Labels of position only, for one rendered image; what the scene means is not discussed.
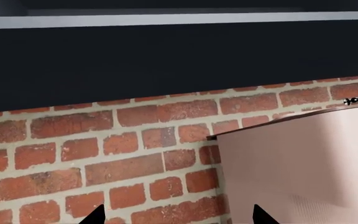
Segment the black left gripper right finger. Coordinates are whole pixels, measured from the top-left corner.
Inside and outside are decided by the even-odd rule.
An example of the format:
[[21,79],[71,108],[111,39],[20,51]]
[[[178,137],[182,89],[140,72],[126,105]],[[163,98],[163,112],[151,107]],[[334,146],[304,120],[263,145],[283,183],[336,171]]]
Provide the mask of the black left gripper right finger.
[[254,205],[252,214],[254,224],[279,224],[272,216],[270,216],[263,208],[259,205]]

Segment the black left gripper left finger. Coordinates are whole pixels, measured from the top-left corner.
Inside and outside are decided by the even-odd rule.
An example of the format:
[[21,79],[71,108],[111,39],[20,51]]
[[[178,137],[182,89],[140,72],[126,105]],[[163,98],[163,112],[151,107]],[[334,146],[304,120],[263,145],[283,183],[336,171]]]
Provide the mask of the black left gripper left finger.
[[86,216],[79,224],[104,224],[106,220],[104,205],[95,208],[88,216]]

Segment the rose gold coffee machine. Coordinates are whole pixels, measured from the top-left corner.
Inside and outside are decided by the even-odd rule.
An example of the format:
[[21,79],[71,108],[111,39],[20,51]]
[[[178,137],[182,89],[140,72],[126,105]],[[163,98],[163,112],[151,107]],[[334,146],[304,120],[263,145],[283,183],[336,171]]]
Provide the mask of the rose gold coffee machine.
[[209,136],[233,224],[259,205],[279,224],[358,224],[358,104]]

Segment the dark wall cabinet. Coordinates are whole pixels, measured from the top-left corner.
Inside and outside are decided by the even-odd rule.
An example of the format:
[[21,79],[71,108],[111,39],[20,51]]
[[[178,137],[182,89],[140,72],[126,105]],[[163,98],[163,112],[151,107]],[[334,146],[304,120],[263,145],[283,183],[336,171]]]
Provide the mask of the dark wall cabinet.
[[358,75],[358,0],[0,0],[0,112]]

